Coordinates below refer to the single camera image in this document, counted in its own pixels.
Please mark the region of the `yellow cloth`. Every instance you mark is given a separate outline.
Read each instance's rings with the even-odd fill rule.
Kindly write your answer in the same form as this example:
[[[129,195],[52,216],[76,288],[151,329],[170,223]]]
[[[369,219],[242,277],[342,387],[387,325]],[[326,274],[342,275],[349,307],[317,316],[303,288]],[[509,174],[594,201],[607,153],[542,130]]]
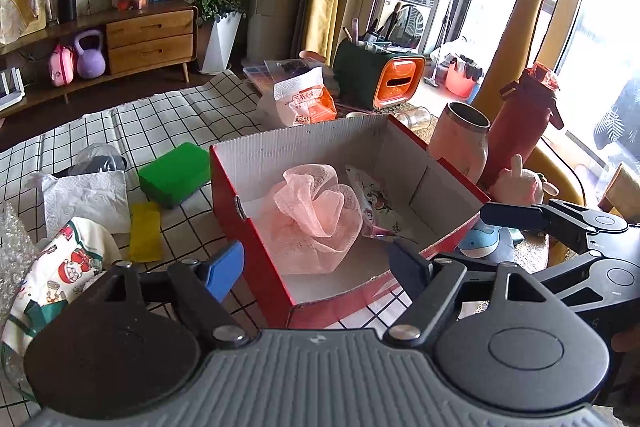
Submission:
[[[137,202],[131,207],[128,260],[134,263],[160,262],[163,255],[160,205]]]

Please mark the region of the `panda tissue pack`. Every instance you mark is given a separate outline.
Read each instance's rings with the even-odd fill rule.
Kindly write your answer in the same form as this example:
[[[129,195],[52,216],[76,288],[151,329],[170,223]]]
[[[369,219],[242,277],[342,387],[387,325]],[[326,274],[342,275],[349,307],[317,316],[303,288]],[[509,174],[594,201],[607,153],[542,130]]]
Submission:
[[[408,239],[416,241],[413,231],[400,213],[392,206],[381,182],[369,173],[347,165],[346,176],[358,199],[362,216],[361,234],[367,239]]]

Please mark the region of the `green sponge block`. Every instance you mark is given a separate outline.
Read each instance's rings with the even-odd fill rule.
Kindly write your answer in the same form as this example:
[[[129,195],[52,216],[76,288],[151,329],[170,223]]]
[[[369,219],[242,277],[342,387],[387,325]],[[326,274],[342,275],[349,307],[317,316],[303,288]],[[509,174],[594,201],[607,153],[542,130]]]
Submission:
[[[142,192],[164,208],[174,208],[210,180],[209,155],[182,143],[139,171]]]

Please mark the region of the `christmas print cloth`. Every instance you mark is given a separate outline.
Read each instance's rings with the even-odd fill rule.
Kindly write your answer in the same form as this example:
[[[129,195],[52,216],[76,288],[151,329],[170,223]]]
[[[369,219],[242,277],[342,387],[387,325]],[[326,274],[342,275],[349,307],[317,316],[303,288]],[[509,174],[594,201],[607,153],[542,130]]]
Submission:
[[[29,343],[121,257],[114,237],[102,225],[70,219],[44,245],[18,286],[2,343],[24,355]]]

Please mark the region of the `pink mesh bath pouf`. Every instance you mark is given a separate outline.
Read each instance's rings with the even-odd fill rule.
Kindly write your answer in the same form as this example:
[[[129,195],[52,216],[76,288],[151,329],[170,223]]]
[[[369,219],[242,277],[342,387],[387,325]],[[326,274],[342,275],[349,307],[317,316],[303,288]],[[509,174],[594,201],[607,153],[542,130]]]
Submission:
[[[256,229],[278,272],[329,274],[342,263],[362,227],[354,190],[326,164],[299,165],[262,199]]]

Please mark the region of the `white paper napkin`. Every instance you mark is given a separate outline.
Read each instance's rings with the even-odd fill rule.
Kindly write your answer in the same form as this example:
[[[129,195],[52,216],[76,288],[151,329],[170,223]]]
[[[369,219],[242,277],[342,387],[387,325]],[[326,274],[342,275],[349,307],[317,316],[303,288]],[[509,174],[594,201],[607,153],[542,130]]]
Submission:
[[[120,170],[64,178],[36,172],[27,180],[26,186],[40,191],[49,236],[73,218],[96,222],[111,234],[130,231],[126,176]]]

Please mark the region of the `clear bag with black item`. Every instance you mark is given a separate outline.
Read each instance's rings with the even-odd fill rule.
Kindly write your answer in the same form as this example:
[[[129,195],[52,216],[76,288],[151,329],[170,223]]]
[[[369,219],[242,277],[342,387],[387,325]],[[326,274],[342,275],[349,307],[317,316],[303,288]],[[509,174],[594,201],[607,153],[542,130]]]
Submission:
[[[116,147],[94,143],[77,154],[73,165],[56,172],[54,176],[64,178],[64,176],[81,176],[105,171],[125,171],[127,167],[127,159]]]

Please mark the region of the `bubble wrap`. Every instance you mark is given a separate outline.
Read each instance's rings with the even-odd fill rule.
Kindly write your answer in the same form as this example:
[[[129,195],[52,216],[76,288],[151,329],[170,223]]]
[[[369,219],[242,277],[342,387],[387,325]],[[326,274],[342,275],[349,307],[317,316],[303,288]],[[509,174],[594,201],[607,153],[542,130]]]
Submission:
[[[24,278],[39,257],[23,222],[8,202],[1,204],[0,306],[6,321]]]

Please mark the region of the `whale print pouch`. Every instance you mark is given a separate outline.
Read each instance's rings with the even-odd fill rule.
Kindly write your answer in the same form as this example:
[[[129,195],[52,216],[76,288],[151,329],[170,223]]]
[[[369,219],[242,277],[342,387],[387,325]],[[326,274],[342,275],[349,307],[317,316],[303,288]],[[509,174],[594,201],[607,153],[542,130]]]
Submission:
[[[507,228],[485,225],[478,220],[458,244],[457,250],[466,257],[491,262],[513,261],[515,248]]]

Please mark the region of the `red cardboard box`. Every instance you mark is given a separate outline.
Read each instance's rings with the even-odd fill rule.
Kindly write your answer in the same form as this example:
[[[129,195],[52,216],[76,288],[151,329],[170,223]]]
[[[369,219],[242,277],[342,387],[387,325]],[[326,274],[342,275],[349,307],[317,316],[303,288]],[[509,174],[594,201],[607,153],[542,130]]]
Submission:
[[[322,329],[396,289],[390,250],[452,251],[486,195],[396,118],[341,118],[218,143],[215,216],[245,249],[266,323]]]

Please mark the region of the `pink bunny plush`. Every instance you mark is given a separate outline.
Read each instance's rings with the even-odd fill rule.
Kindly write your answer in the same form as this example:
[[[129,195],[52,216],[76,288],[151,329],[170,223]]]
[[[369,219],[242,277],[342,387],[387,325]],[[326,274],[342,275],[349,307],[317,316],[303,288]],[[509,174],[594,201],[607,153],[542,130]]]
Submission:
[[[489,195],[496,202],[515,206],[540,205],[544,196],[559,195],[558,188],[546,177],[523,167],[523,158],[515,154],[509,168],[502,169],[489,189]]]

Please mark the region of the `checkered tablecloth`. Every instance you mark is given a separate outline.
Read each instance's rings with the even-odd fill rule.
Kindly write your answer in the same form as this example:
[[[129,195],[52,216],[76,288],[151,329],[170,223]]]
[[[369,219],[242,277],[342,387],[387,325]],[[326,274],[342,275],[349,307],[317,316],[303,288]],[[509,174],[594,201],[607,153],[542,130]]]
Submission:
[[[125,172],[128,202],[148,200],[138,179],[140,168],[173,150],[182,143],[192,143],[203,150],[217,142],[262,131],[255,109],[258,93],[250,83],[233,72],[223,72],[204,80],[192,76],[187,86],[152,87],[151,80],[134,80],[134,87],[149,88],[151,94],[134,94],[125,87],[127,100],[107,98],[106,89],[89,94],[90,108],[72,113],[72,104],[53,104],[53,115],[43,116],[43,130],[36,130],[36,117],[27,116],[27,138],[9,129],[13,121],[1,128],[1,202],[8,202],[18,213],[34,243],[46,237],[43,203],[39,191],[25,186],[34,172],[58,173],[73,165],[79,153],[92,144],[111,145],[126,159]],[[213,214],[210,182],[200,187],[178,207],[162,211],[162,253],[159,262],[142,265],[142,271],[165,269],[171,262],[213,257],[224,246],[226,236]],[[329,329],[369,327],[382,334],[405,311],[411,300],[401,289],[362,305],[355,313],[331,324]],[[238,280],[224,299],[223,306],[243,329],[256,333],[266,326],[262,312],[244,280]],[[1,371],[1,426],[19,426],[31,419],[39,407],[27,401],[10,384]]]

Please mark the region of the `red water bottle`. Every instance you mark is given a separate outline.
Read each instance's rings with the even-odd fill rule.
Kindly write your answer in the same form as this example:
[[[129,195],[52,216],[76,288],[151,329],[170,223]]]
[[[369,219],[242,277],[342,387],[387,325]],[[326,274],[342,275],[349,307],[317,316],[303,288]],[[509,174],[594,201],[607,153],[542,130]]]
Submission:
[[[526,161],[548,124],[558,130],[564,127],[556,105],[559,90],[555,73],[538,62],[500,90],[502,105],[488,132],[488,158],[480,184],[491,187],[511,166],[514,155]]]

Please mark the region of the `green orange organizer box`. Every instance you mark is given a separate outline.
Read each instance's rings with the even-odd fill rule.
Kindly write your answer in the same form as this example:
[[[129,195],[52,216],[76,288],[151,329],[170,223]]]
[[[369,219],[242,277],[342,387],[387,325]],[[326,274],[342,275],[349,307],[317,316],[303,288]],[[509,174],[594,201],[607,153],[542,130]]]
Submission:
[[[425,58],[357,46],[345,39],[337,47],[332,69],[346,102],[369,110],[386,109],[413,97],[423,78]]]

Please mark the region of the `orange white snack bag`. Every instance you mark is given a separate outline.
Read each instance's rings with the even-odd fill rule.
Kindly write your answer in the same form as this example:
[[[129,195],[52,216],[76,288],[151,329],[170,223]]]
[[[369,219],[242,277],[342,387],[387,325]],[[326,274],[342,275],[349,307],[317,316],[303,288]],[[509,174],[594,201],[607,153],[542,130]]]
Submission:
[[[267,129],[278,129],[332,121],[337,109],[318,66],[276,82],[260,98],[257,115]]]

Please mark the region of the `yellow giraffe toy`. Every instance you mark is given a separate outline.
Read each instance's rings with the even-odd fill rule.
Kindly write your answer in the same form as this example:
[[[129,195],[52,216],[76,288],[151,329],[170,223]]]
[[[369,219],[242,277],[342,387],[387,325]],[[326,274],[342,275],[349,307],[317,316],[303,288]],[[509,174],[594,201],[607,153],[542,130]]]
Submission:
[[[474,98],[473,107],[487,116],[491,124],[502,105],[500,90],[518,80],[527,68],[534,32],[544,0],[516,0],[506,28],[500,38],[480,92]],[[561,159],[551,160],[536,147],[526,160],[535,169],[548,176],[560,190],[560,196],[569,202],[582,205],[585,192],[572,168]]]

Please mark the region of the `purple kettlebell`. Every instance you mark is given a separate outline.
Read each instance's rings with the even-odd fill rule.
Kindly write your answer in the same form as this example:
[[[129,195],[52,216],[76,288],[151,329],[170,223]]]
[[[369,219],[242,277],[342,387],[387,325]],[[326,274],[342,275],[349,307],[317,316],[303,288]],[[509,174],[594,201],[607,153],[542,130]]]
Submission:
[[[81,40],[89,37],[98,38],[95,48],[85,49]],[[105,58],[102,54],[103,35],[99,29],[89,29],[77,34],[74,38],[74,48],[77,54],[77,72],[82,79],[96,79],[101,77],[106,69]]]

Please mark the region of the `wooden tv cabinet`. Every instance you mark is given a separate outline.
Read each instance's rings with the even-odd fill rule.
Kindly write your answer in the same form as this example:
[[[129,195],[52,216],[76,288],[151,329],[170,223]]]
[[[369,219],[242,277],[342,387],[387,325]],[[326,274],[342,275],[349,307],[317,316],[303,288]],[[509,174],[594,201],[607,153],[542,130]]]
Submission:
[[[74,80],[54,87],[49,79],[38,80],[26,88],[20,103],[3,109],[8,118],[55,98],[122,77],[180,65],[188,78],[188,64],[196,57],[196,19],[198,9],[183,0],[155,2],[140,11],[110,9],[82,16],[74,22],[52,25],[2,46],[1,57],[26,52],[32,46],[63,43],[85,30],[97,30],[103,37],[105,74],[91,80]]]

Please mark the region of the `white router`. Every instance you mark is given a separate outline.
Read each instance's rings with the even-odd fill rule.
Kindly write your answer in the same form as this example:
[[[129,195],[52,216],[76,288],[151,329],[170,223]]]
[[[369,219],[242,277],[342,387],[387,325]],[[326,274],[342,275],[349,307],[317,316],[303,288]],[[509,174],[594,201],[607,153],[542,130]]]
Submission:
[[[0,110],[21,103],[25,98],[25,88],[21,71],[11,67],[0,72]]]

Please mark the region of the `washing machine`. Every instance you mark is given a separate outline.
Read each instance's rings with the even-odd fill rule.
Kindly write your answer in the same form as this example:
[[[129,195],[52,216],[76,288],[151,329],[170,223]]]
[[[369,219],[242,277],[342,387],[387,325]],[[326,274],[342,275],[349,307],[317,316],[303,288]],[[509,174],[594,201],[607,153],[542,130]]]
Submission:
[[[435,0],[384,0],[380,35],[393,46],[417,51],[434,4]]]

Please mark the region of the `black cylinder speaker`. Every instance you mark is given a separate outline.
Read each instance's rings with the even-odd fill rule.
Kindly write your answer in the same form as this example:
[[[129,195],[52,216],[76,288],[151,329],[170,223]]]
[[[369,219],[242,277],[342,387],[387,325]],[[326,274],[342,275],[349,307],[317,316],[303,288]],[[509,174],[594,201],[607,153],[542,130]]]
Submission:
[[[56,17],[60,24],[77,20],[76,0],[56,0]]]

